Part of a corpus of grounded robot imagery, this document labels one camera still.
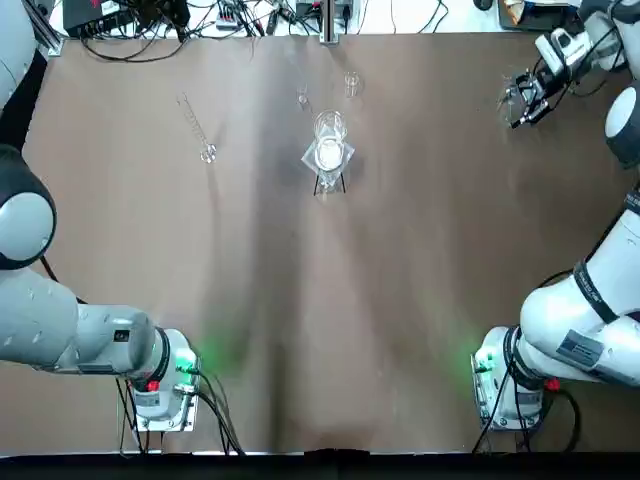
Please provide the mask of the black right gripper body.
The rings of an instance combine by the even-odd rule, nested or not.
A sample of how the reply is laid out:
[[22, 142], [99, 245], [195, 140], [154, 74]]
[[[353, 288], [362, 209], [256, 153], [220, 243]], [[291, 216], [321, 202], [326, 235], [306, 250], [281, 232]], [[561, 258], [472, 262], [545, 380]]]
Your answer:
[[546, 99], [559, 90], [559, 77], [549, 68], [542, 68], [532, 74], [532, 84], [536, 99]]

